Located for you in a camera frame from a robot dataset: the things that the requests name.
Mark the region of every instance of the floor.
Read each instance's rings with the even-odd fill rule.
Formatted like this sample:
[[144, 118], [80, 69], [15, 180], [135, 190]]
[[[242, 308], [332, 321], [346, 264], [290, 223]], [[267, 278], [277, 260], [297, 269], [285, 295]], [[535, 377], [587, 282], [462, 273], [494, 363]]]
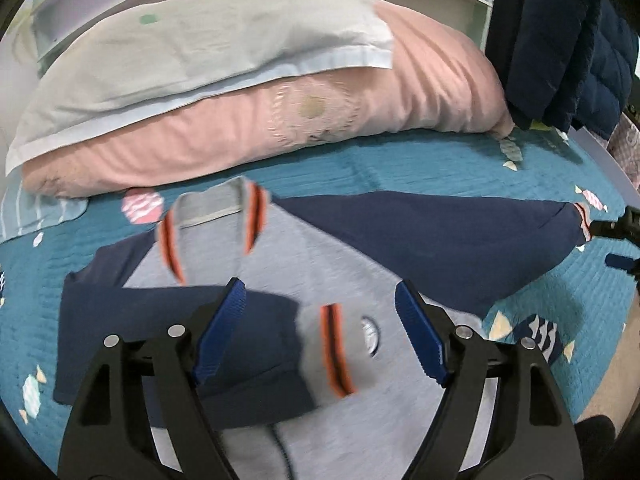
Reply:
[[609, 369], [580, 420], [607, 415], [619, 433], [640, 400], [640, 303], [638, 294]]

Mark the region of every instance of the bedspread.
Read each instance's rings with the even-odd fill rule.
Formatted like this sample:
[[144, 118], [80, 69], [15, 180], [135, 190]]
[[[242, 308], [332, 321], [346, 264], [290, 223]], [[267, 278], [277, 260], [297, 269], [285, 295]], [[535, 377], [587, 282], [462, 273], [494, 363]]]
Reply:
[[[238, 174], [283, 198], [384, 189], [582, 201], [591, 204], [594, 219], [617, 218], [625, 206], [588, 155], [554, 132], [515, 132], [499, 142], [419, 130], [361, 137], [155, 190], [94, 197], [79, 219], [0, 246], [0, 397], [50, 467], [56, 466], [70, 411], [51, 397], [66, 273], [85, 266], [97, 248], [149, 229], [181, 193]], [[634, 293], [631, 277], [604, 266], [610, 251], [638, 257], [626, 242], [595, 239], [499, 301], [483, 320], [491, 338], [536, 339], [573, 418], [609, 365]]]

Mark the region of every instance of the light blue pillowcase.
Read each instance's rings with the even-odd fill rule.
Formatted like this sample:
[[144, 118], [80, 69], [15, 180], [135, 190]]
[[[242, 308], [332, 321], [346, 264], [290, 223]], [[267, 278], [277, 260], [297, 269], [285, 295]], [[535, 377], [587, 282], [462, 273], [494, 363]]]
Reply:
[[34, 195], [22, 188], [22, 168], [6, 178], [6, 191], [0, 202], [0, 244], [78, 218], [85, 212], [86, 198], [55, 198]]

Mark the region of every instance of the pink pillow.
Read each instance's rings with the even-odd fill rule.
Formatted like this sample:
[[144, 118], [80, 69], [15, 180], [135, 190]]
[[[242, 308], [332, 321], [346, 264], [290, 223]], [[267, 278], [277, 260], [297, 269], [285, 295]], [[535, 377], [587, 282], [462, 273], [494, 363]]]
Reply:
[[461, 32], [378, 1], [393, 69], [343, 68], [204, 99], [26, 162], [24, 189], [79, 197], [180, 182], [356, 136], [432, 128], [510, 133], [500, 81]]

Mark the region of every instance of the navy puffer jacket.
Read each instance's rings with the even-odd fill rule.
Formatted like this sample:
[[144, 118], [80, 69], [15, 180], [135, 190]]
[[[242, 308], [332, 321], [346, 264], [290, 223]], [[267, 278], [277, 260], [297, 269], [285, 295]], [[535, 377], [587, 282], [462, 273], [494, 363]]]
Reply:
[[612, 0], [525, 0], [505, 88], [515, 123], [608, 138], [637, 58], [638, 35]]

